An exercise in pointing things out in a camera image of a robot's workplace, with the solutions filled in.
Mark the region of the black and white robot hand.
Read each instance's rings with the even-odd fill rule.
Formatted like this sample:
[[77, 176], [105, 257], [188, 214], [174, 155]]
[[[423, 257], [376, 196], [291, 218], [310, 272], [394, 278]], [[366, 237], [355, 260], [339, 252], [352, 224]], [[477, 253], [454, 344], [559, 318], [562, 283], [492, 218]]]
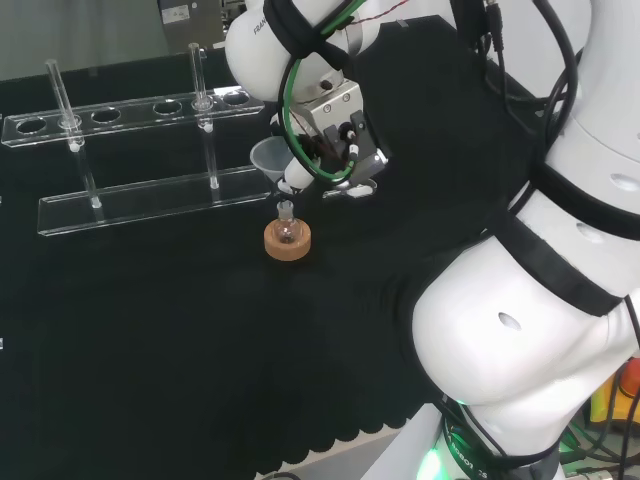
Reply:
[[372, 178], [385, 169], [364, 115], [360, 86], [345, 80], [306, 103], [290, 102], [278, 115], [282, 137], [293, 154], [279, 188], [296, 194], [314, 181], [352, 197], [376, 189]]

